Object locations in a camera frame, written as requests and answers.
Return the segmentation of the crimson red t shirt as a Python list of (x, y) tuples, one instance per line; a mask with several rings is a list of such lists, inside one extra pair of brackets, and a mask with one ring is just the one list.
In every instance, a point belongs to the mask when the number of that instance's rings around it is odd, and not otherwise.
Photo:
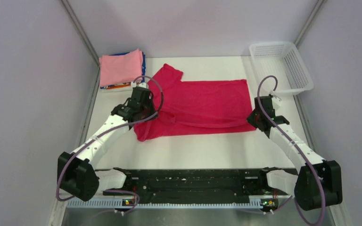
[(140, 142), (158, 137), (254, 131), (247, 80), (182, 81), (183, 72), (165, 64), (148, 81), (158, 117), (133, 130)]

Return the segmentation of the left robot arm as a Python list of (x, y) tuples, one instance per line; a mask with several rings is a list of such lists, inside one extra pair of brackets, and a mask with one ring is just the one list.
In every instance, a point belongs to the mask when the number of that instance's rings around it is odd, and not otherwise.
[(85, 143), (71, 153), (63, 152), (58, 158), (56, 199), (64, 202), (60, 190), (82, 201), (90, 200), (99, 188), (95, 168), (111, 145), (134, 125), (158, 116), (153, 92), (136, 86), (131, 96), (114, 107), (103, 125)]

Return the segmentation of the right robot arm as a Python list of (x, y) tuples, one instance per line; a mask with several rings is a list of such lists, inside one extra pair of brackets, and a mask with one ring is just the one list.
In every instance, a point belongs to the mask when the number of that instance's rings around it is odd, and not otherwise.
[(275, 110), (281, 100), (272, 95), (255, 98), (255, 108), (247, 122), (263, 132), (293, 163), (297, 175), (278, 167), (260, 170), (257, 187), (263, 194), (277, 189), (292, 195), (303, 210), (338, 205), (343, 200), (341, 167), (336, 161), (327, 161), (292, 129), (289, 121)]

